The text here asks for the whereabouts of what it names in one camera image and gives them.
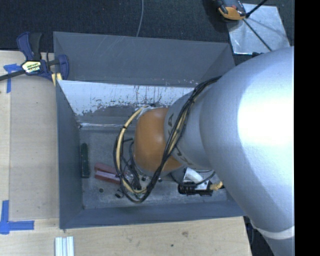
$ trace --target gray bin floor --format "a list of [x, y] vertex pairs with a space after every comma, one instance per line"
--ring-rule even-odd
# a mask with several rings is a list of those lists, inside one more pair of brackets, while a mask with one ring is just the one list
[[[96, 126], [93, 129], [86, 127], [85, 130], [80, 130], [80, 143], [88, 144], [90, 167], [90, 177], [82, 179], [83, 206], [86, 209], [132, 207], [139, 205], [129, 201], [125, 196], [123, 198], [117, 198], [115, 193], [119, 189], [119, 185], [95, 178], [95, 163], [99, 162], [109, 166], [115, 166], [113, 161], [113, 148], [119, 131], [120, 128], [102, 127], [101, 129], [97, 129]], [[128, 131], [125, 138], [133, 137], [133, 135], [133, 131]], [[213, 176], [211, 181], [213, 183], [218, 182], [218, 176]], [[182, 195], [178, 192], [178, 184], [169, 176], [165, 176], [162, 178], [162, 182], [156, 184], [143, 204], [169, 205], [226, 200], [227, 191], [225, 189], [214, 191], [212, 196], [200, 196], [198, 194], [189, 196]]]

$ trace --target black connector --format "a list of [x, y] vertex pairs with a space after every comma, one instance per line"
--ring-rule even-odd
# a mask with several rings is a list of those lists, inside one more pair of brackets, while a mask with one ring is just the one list
[[210, 185], [212, 184], [212, 182], [209, 180], [206, 183], [204, 183], [206, 185], [205, 188], [199, 188], [199, 186], [192, 186], [194, 185], [194, 182], [185, 182], [184, 184], [179, 184], [178, 185], [178, 192], [182, 195], [187, 195], [187, 196], [191, 196], [191, 195], [197, 195], [199, 194], [200, 196], [209, 196], [211, 197], [213, 194], [213, 191], [210, 189]]

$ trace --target black carpet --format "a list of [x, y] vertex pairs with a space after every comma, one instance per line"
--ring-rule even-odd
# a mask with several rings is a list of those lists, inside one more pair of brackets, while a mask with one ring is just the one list
[[[269, 0], [266, 5], [277, 6], [294, 46], [294, 0]], [[6, 0], [1, 1], [0, 25], [0, 50], [18, 50], [17, 36], [26, 31], [43, 33], [41, 52], [54, 51], [54, 31], [229, 43], [227, 24], [212, 0], [144, 0], [143, 5], [142, 0]], [[235, 64], [249, 58], [234, 56]], [[262, 236], [247, 226], [253, 256], [273, 256]]]

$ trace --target blue tape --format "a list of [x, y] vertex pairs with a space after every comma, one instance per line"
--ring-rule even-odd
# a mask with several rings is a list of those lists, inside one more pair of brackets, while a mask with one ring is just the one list
[[10, 231], [34, 230], [34, 220], [9, 221], [9, 200], [2, 201], [0, 234], [8, 235]]
[[[3, 68], [8, 72], [8, 74], [10, 74], [11, 72], [22, 70], [21, 66], [17, 64], [4, 65]], [[9, 78], [6, 83], [6, 93], [8, 94], [10, 92], [11, 92], [11, 78]]]

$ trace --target gray bin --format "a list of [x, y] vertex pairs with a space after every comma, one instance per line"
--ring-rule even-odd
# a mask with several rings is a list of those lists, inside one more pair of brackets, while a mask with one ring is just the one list
[[[228, 44], [55, 32], [54, 53], [66, 54], [70, 64], [68, 80], [56, 85], [61, 229], [244, 215], [226, 189], [185, 196], [163, 178], [145, 202], [134, 204], [115, 197], [118, 185], [94, 178], [95, 163], [114, 165], [116, 136], [134, 109], [169, 107], [198, 83], [226, 73], [234, 67]], [[129, 136], [134, 129], [133, 122]], [[82, 143], [90, 178], [81, 178]]]

